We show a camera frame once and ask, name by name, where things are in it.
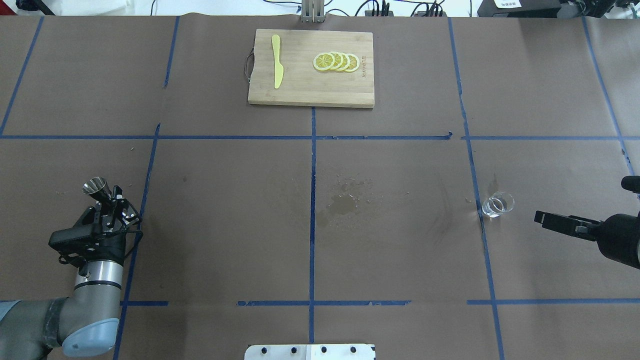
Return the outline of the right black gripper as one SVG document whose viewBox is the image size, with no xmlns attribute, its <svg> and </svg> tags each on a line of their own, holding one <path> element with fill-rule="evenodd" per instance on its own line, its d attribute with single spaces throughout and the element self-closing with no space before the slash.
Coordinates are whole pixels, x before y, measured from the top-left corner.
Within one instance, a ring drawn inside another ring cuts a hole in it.
<svg viewBox="0 0 640 360">
<path fill-rule="evenodd" d="M 546 230 L 596 242 L 606 258 L 634 269 L 640 268 L 640 221 L 636 215 L 619 213 L 602 222 L 537 210 L 534 221 Z"/>
</svg>

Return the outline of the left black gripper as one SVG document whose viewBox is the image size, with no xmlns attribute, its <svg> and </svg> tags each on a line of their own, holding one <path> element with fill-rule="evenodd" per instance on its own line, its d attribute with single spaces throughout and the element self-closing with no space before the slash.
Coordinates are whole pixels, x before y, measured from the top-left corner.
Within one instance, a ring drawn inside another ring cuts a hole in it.
<svg viewBox="0 0 640 360">
<path fill-rule="evenodd" d="M 138 248 L 142 239 L 142 219 L 138 210 L 113 187 L 112 199 L 89 206 L 82 214 L 82 225 L 94 226 L 98 254 L 89 261 L 112 261 L 123 264 Z"/>
</svg>

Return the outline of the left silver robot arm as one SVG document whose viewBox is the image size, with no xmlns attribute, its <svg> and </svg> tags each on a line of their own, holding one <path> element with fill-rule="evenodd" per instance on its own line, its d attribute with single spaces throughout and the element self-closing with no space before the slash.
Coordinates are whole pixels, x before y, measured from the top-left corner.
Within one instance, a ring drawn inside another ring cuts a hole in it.
<svg viewBox="0 0 640 360">
<path fill-rule="evenodd" d="M 49 300 L 1 303 L 1 358 L 45 360 L 61 348 L 71 358 L 96 357 L 116 342 L 121 317 L 124 264 L 129 234 L 141 234 L 138 210 L 103 177 L 83 184 L 94 199 L 69 228 L 54 231 L 48 244 L 60 264 L 77 269 L 73 294 Z"/>
</svg>

